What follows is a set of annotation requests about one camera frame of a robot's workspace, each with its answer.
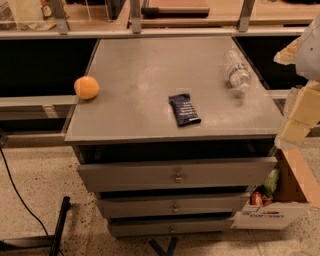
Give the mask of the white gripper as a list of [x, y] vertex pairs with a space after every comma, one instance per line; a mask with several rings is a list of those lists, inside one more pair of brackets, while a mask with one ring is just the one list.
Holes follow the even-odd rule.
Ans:
[[[294, 39], [273, 61], [281, 65], [296, 63], [300, 37]], [[320, 122], [320, 82], [309, 81], [303, 88], [292, 88], [283, 110], [283, 119], [274, 144], [278, 149], [289, 150], [301, 143]]]

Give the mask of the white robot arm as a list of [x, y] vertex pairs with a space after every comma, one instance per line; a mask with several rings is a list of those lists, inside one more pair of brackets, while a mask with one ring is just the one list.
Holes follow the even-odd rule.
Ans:
[[300, 37], [279, 51], [274, 61], [294, 64], [296, 73], [308, 80], [302, 89], [292, 88], [285, 102], [275, 146], [288, 150], [302, 142], [320, 122], [320, 15]]

